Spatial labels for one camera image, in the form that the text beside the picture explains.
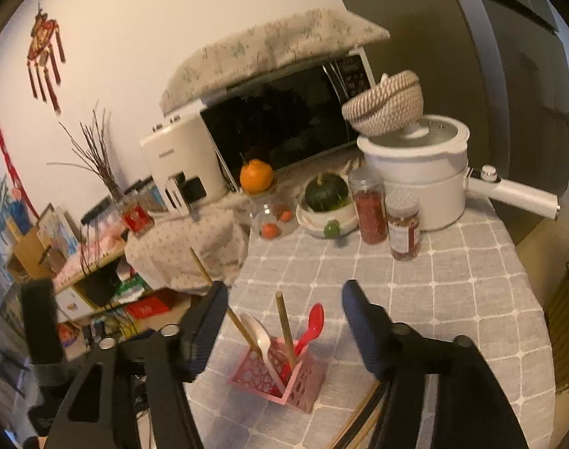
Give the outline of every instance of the refrigerator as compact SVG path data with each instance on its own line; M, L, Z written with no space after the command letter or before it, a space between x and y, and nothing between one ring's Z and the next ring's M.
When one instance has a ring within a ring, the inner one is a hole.
M376 80L411 69L424 113L469 127L469 164L561 195L569 179L569 72L547 0L343 0L390 31L365 47ZM541 220L495 203L517 244Z

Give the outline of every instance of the picture frame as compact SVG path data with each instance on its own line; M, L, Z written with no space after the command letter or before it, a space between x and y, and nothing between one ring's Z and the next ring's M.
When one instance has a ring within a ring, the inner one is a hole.
M50 213L53 213L53 212L54 212L54 206L50 202L46 206L46 209L43 210L43 213L40 214L39 219L37 220L37 226L39 226L39 223L41 223L41 222L45 222L46 220L49 221L49 215L50 215Z

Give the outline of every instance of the cooker lid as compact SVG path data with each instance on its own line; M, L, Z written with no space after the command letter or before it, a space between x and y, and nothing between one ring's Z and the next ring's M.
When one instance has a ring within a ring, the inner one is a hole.
M467 149L469 130L448 116L424 115L419 126L409 125L384 135L357 139L359 149L387 157L424 157L441 153L462 153Z

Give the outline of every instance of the cherry tomato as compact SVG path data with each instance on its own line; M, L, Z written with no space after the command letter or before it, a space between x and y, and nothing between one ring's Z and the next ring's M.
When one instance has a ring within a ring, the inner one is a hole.
M290 210L284 210L280 213L279 220L283 223L288 223L291 219L293 219L293 213Z
M264 223L262 225L262 238L274 239L280 236L280 228L274 223Z

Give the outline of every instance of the wire rack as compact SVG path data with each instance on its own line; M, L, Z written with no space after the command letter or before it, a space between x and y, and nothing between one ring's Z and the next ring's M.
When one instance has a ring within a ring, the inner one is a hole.
M553 352L556 393L561 393L569 390L569 262L544 316Z

